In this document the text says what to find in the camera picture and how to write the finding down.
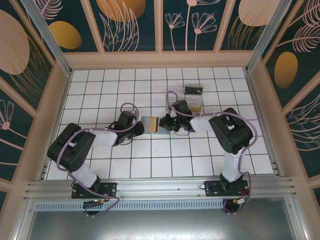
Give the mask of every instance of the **grid tile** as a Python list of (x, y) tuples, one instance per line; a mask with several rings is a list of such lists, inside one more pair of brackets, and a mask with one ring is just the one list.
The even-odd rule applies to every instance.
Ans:
[(198, 67), (199, 79), (213, 79), (214, 71), (212, 67)]
[(234, 91), (249, 91), (245, 78), (232, 78), (231, 82)]
[(250, 93), (248, 91), (235, 91), (234, 95), (238, 105), (253, 105)]
[(172, 157), (185, 157), (190, 155), (189, 139), (171, 139)]
[(82, 109), (80, 114), (80, 124), (95, 124), (97, 122), (98, 109)]
[(136, 74), (135, 69), (121, 69), (119, 80), (120, 81), (135, 80), (135, 74)]
[(88, 82), (99, 82), (104, 79), (105, 70), (90, 70), (88, 75)]
[(69, 95), (66, 98), (65, 109), (81, 109), (82, 102), (84, 96), (83, 95)]
[(118, 94), (133, 94), (135, 91), (135, 81), (120, 81)]
[(71, 82), (68, 95), (83, 95), (86, 90), (86, 82)]
[(151, 140), (133, 140), (131, 152), (132, 158), (150, 158)]
[(226, 68), (226, 67), (214, 67), (213, 73), (214, 73), (215, 79), (229, 79), (230, 78), (228, 68)]
[(103, 81), (119, 81), (120, 69), (106, 69)]
[(150, 80), (151, 79), (151, 69), (143, 68), (135, 70), (135, 80)]
[(111, 159), (110, 179), (130, 178), (131, 159)]
[(210, 156), (193, 156), (192, 157), (193, 175), (194, 176), (213, 176), (214, 170)]
[(131, 178), (151, 177), (151, 158), (133, 158), (131, 161)]
[(152, 158), (151, 177), (152, 178), (172, 177), (171, 157)]
[(151, 155), (153, 158), (171, 157), (170, 139), (153, 140)]
[(166, 69), (167, 79), (176, 80), (182, 79), (182, 69), (181, 68), (167, 68)]
[(150, 93), (151, 81), (135, 81), (134, 92), (136, 94), (147, 94)]
[(102, 81), (88, 82), (85, 87), (85, 94), (101, 94)]
[(173, 157), (172, 158), (172, 176), (173, 177), (192, 177), (191, 157)]
[[(246, 152), (241, 170), (273, 174), (263, 133), (242, 68), (144, 68), (74, 71), (58, 133), (69, 123), (103, 128), (120, 116), (123, 103), (134, 103), (141, 116), (164, 117), (166, 87), (203, 86), (203, 113), (229, 107), (249, 119), (258, 132), (257, 143)], [(125, 111), (132, 107), (125, 106)], [(122, 146), (94, 146), (86, 163), (101, 178), (168, 178), (218, 176), (225, 151), (213, 131), (143, 134)], [(66, 179), (54, 162), (47, 179)]]
[(216, 92), (217, 85), (215, 80), (212, 79), (200, 79), (200, 85), (203, 87), (204, 92)]
[(76, 70), (73, 72), (71, 82), (86, 82), (89, 70)]
[(118, 83), (118, 81), (104, 81), (102, 84), (101, 94), (117, 94)]
[(100, 96), (101, 95), (98, 95), (98, 94), (84, 95), (83, 102), (82, 102), (82, 108), (83, 109), (97, 109), (97, 108), (99, 108)]
[(251, 158), (252, 158), (255, 174), (273, 174), (274, 173), (271, 167), (268, 155), (266, 154), (251, 155)]
[(165, 68), (152, 68), (151, 69), (152, 80), (166, 80), (167, 70)]
[(101, 179), (108, 179), (110, 173), (110, 159), (94, 159), (91, 161), (90, 169)]
[(230, 78), (243, 79), (245, 78), (244, 70), (242, 67), (228, 67)]
[(196, 67), (182, 68), (183, 79), (198, 79), (198, 70)]

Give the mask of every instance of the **black grid line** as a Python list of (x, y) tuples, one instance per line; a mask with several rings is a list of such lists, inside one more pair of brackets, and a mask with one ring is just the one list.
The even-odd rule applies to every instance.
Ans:
[[(192, 155), (192, 157), (195, 158), (200, 158), (200, 157), (210, 157), (211, 155)], [(224, 157), (225, 155), (212, 155), (212, 157)], [(252, 154), (252, 156), (268, 156), (267, 153), (257, 153), (257, 154)], [(191, 157), (190, 155), (184, 155), (184, 156), (173, 156), (172, 158), (189, 158)], [(149, 156), (142, 156), (142, 157), (131, 157), (132, 159), (149, 159)], [(170, 158), (169, 156), (153, 156), (153, 159), (168, 159)], [(99, 160), (99, 159), (110, 159), (110, 157), (100, 157), (100, 158), (92, 158), (92, 160)], [(112, 159), (118, 160), (118, 159), (128, 159), (128, 157), (113, 157)]]
[[(201, 80), (209, 80), (211, 78), (200, 78)], [(229, 77), (225, 77), (225, 78), (213, 78), (213, 79), (245, 79), (244, 77), (239, 78), (239, 77), (233, 77), (233, 78), (229, 78)], [(121, 82), (133, 82), (133, 81), (165, 81), (165, 80), (170, 80), (170, 81), (178, 81), (178, 80), (182, 80), (181, 78), (175, 78), (175, 79), (146, 79), (146, 80), (120, 80)], [(97, 82), (118, 82), (117, 80), (102, 80), (102, 81), (89, 81), (90, 83), (97, 83)], [(86, 81), (73, 81), (72, 83), (86, 83)]]
[[(119, 70), (119, 76), (118, 76), (118, 82), (120, 82), (120, 70)], [(115, 100), (115, 107), (117, 107), (118, 104), (118, 92), (119, 92), (119, 83), (118, 83), (118, 89), (117, 89), (117, 95), (116, 95), (116, 100)], [(117, 116), (117, 109), (114, 111), (114, 119), (116, 119)], [(110, 153), (110, 167), (109, 167), (109, 178), (110, 178), (110, 174), (111, 174), (111, 163), (112, 163), (112, 151), (113, 151), (114, 147), (111, 147), (111, 153)]]
[[(181, 68), (182, 71), (182, 82), (183, 82), (183, 88), (185, 88), (185, 78), (184, 78), (184, 71), (183, 68)], [(194, 166), (192, 161), (192, 151), (191, 151), (191, 141), (190, 141), (190, 134), (188, 132), (188, 140), (189, 140), (189, 147), (190, 147), (190, 158), (191, 158), (191, 169), (192, 169), (192, 177), (194, 177)]]
[[(137, 69), (134, 70), (134, 79), (136, 79), (136, 73), (137, 73)], [(135, 105), (135, 96), (136, 96), (136, 80), (134, 80), (134, 84), (133, 84), (133, 105)], [(131, 141), (131, 149), (130, 149), (130, 172), (129, 172), (129, 178), (131, 178), (131, 166), (132, 166), (132, 146), (133, 146), (133, 142)]]
[[(213, 78), (215, 78), (215, 73), (214, 73), (214, 70), (213, 68), (211, 67), (211, 70), (212, 70), (212, 73), (213, 73)], [(198, 73), (198, 78), (199, 78), (199, 70), (198, 68), (196, 68), (196, 71)], [(205, 111), (205, 107), (204, 107), (204, 101), (202, 100), (202, 108), (203, 108), (203, 113), (205, 114), (206, 111)], [(209, 138), (209, 133), (208, 131), (206, 131), (206, 135), (208, 137), (208, 145), (209, 145), (209, 151), (210, 151), (210, 159), (211, 159), (211, 165), (212, 165), (212, 174), (215, 175), (215, 170), (214, 170), (214, 163), (212, 161), (212, 153), (211, 153), (211, 147), (210, 147), (210, 138)]]
[[(236, 102), (236, 105), (237, 105), (238, 110), (239, 110), (239, 105), (238, 105), (238, 101), (237, 101), (237, 98), (236, 98), (236, 93), (235, 93), (235, 89), (234, 89), (234, 85), (233, 85), (232, 81), (231, 81), (231, 86), (232, 86), (232, 89), (233, 89), (233, 94), (234, 94), (235, 102)], [(256, 174), (254, 162), (252, 161), (252, 158), (251, 158), (250, 149), (248, 149), (248, 153), (249, 153), (249, 154), (248, 154), (248, 157), (250, 158), (250, 161), (251, 161), (251, 164), (252, 164), (253, 172), (254, 172), (254, 174)]]
[[(152, 117), (152, 69), (150, 69), (150, 116)], [(150, 178), (152, 178), (152, 139), (151, 139), (151, 134), (150, 134)]]
[[(166, 87), (168, 89), (168, 69), (165, 69), (165, 74), (166, 74)], [(167, 99), (165, 99), (165, 107), (167, 108)], [(171, 133), (169, 133), (169, 141), (170, 141), (170, 161), (171, 161), (171, 177), (174, 176), (174, 171), (173, 171), (173, 167), (172, 167), (172, 147), (171, 147)]]

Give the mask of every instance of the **purple cable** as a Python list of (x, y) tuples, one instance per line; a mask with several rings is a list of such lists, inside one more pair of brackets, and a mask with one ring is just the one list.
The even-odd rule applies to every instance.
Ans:
[[(174, 94), (175, 95), (175, 98), (176, 98), (176, 101), (178, 101), (178, 95), (175, 91), (167, 91), (166, 92), (166, 95), (165, 95), (165, 100), (166, 100), (166, 104), (168, 105), (168, 107), (171, 109), (171, 111), (175, 112), (176, 114), (179, 114), (179, 115), (182, 115), (182, 116), (185, 116), (185, 117), (191, 117), (191, 118), (199, 118), (199, 117), (207, 117), (207, 116), (218, 116), (218, 115), (229, 115), (229, 116), (233, 116), (233, 117), (236, 117), (238, 119), (241, 119), (243, 120), (245, 123), (247, 123), (254, 131), (254, 139), (252, 141), (252, 143), (250, 143), (248, 146), (244, 147), (240, 153), (240, 157), (239, 157), (239, 162), (238, 162), (238, 171), (239, 173), (241, 173), (242, 175), (245, 175), (245, 174), (248, 174), (248, 180), (249, 180), (249, 198), (250, 198), (250, 194), (251, 194), (251, 178), (250, 178), (250, 173), (248, 171), (246, 172), (242, 172), (241, 171), (241, 161), (242, 161), (242, 158), (244, 156), (244, 153), (245, 151), (247, 151), (253, 144), (256, 143), (256, 141), (258, 140), (258, 131), (257, 129), (255, 128), (255, 126), (250, 122), (248, 121), (247, 119), (245, 119), (244, 117), (240, 116), (240, 115), (237, 115), (237, 114), (234, 114), (234, 113), (231, 113), (231, 112), (226, 112), (226, 111), (217, 111), (217, 112), (213, 112), (213, 113), (204, 113), (204, 114), (197, 114), (197, 115), (193, 115), (193, 114), (185, 114), (185, 113), (182, 113), (182, 112), (179, 112), (177, 110), (175, 110), (175, 108), (169, 103), (169, 94)], [(227, 203), (227, 200), (224, 201), (224, 204), (223, 204), (223, 211), (225, 213), (228, 213), (226, 210), (226, 203)]]
[[(138, 122), (138, 119), (139, 119), (139, 110), (138, 108), (133, 104), (133, 103), (130, 103), (130, 102), (126, 102), (124, 104), (121, 105), (120, 107), (120, 112), (122, 113), (122, 108), (124, 105), (131, 105), (133, 106), (133, 108), (136, 110), (136, 121), (134, 122), (134, 124), (129, 127), (129, 128), (126, 128), (124, 130), (113, 130), (113, 129), (107, 129), (107, 128), (83, 128), (83, 129), (80, 129), (79, 131), (76, 131), (70, 138), (68, 141), (66, 141), (66, 143), (64, 144), (64, 146), (62, 147), (57, 159), (56, 159), (56, 167), (61, 170), (61, 171), (64, 171), (64, 172), (67, 172), (68, 176), (70, 176), (76, 183), (78, 183), (81, 187), (83, 187), (86, 191), (88, 191), (89, 193), (93, 194), (93, 195), (96, 195), (98, 197), (101, 197), (103, 199), (116, 199), (117, 201), (115, 203), (113, 203), (110, 207), (108, 207), (106, 210), (104, 211), (101, 211), (99, 213), (97, 213), (95, 216), (100, 216), (102, 214), (105, 214), (106, 212), (108, 212), (111, 208), (113, 208), (119, 201), (120, 199), (118, 197), (115, 197), (115, 196), (105, 196), (105, 195), (102, 195), (102, 194), (99, 194), (99, 193), (96, 193), (94, 191), (91, 191), (89, 188), (87, 188), (85, 185), (83, 185), (80, 181), (78, 181), (78, 179), (76, 179), (67, 169), (64, 169), (64, 168), (61, 168), (60, 167), (60, 160), (61, 160), (61, 157), (64, 153), (64, 151), (66, 150), (67, 146), (69, 145), (69, 143), (71, 143), (71, 141), (77, 136), (79, 135), (80, 133), (84, 132), (84, 131), (106, 131), (106, 132), (112, 132), (112, 133), (124, 133), (124, 132), (127, 132), (131, 129), (133, 129), (135, 127), (135, 125), (137, 124)], [(101, 203), (93, 203), (89, 206), (87, 206), (84, 210), (85, 214), (88, 216), (87, 214), (87, 209), (89, 207), (92, 207), (92, 206), (95, 206), (95, 205), (100, 205)]]

